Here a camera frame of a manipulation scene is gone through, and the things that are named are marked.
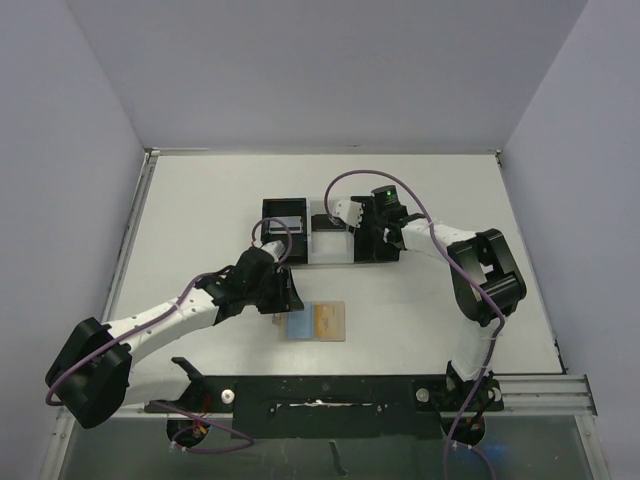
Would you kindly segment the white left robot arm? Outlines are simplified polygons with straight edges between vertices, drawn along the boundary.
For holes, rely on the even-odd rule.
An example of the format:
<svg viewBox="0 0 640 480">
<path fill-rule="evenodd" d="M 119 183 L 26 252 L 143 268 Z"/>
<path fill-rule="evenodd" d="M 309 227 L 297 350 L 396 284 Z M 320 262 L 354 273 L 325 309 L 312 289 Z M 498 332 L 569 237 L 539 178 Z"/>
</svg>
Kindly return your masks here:
<svg viewBox="0 0 640 480">
<path fill-rule="evenodd" d="M 143 359 L 181 337 L 216 326 L 253 306 L 262 315 L 301 311 L 282 242 L 250 247 L 236 264 L 197 275 L 175 298 L 124 319 L 78 323 L 45 376 L 45 402 L 65 407 L 84 428 L 120 407 L 170 400 L 180 410 L 200 405 L 204 387 L 175 365 L 142 373 Z"/>
</svg>

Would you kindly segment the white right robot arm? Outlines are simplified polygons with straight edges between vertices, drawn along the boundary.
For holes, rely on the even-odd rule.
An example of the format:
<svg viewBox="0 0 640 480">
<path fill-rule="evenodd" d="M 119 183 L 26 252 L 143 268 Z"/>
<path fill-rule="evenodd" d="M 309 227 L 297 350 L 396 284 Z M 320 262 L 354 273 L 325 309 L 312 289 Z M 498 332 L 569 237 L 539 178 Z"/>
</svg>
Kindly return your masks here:
<svg viewBox="0 0 640 480">
<path fill-rule="evenodd" d="M 397 260 L 408 251 L 435 257 L 449 267 L 454 300 L 465 322 L 450 361 L 457 376 L 445 384 L 445 395 L 452 406 L 469 408 L 481 396 L 477 378 L 489 374 L 507 318 L 527 294 L 503 233 L 461 230 L 423 213 L 411 214 L 391 185 L 373 190 L 363 201 L 358 232 L 371 242 L 378 261 Z"/>
</svg>

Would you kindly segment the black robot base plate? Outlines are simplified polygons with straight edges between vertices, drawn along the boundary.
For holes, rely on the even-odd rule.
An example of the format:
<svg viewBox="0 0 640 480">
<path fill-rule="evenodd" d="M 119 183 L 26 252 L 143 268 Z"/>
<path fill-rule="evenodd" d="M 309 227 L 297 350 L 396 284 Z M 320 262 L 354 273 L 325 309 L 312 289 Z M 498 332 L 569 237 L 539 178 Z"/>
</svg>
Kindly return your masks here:
<svg viewBox="0 0 640 480">
<path fill-rule="evenodd" d="M 172 406 L 193 414 L 229 414 L 254 439 L 438 439 L 456 414 L 458 428 L 481 432 L 484 414 L 504 402 L 494 378 L 471 401 L 471 383 L 449 375 L 203 376 Z"/>
</svg>

